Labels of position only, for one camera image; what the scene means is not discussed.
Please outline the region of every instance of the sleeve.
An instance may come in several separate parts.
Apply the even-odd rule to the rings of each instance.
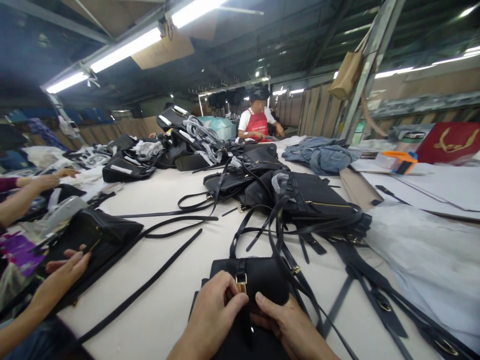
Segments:
[[[266,116],[266,121],[269,124],[275,124],[277,122],[277,120],[275,120],[274,117],[272,116],[272,112],[268,107],[265,107],[265,116]]]
[[[8,190],[16,189],[17,186],[17,177],[2,177],[0,178],[0,193],[6,192]]]
[[[240,122],[238,123],[238,130],[247,131],[247,127],[249,126],[249,122],[250,122],[250,112],[247,110],[247,111],[244,111],[240,115]]]

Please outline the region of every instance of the red apron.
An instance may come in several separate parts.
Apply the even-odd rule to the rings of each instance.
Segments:
[[[269,135],[269,127],[268,127],[268,122],[267,122],[267,117],[265,116],[264,112],[261,112],[259,114],[253,114],[250,109],[248,109],[248,112],[250,113],[250,121],[248,122],[248,126],[246,127],[246,133],[249,133],[251,131],[258,131],[261,133],[264,133],[265,136]],[[259,138],[256,136],[249,136],[250,138],[254,139],[257,141]],[[263,139],[260,141],[261,143],[271,143],[272,140],[267,140]]]

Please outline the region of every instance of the brown paper bag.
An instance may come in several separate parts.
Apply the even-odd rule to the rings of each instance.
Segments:
[[[330,94],[340,100],[348,100],[350,98],[355,83],[360,77],[363,64],[363,52],[367,45],[371,30],[372,27],[370,27],[370,30],[366,33],[365,37],[354,52],[349,51],[346,53],[345,58],[341,63],[340,70],[338,71],[338,76],[328,90]]]

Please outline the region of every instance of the red shopping bag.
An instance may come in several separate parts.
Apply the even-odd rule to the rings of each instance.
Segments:
[[[416,151],[420,163],[460,165],[480,151],[480,123],[439,122]]]

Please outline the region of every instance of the white cloth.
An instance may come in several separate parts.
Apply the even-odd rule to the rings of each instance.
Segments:
[[[248,110],[245,110],[241,116],[240,116],[240,123],[238,124],[238,130],[242,130],[242,131],[247,131],[247,127],[249,126],[249,122],[250,122],[250,116],[252,115],[251,112],[253,113],[254,111],[252,110],[252,108],[248,109]],[[265,106],[265,116],[266,116],[266,121],[269,123],[269,124],[275,124],[277,121],[274,119],[274,117],[272,116],[272,112],[270,111],[270,109],[268,107]]]

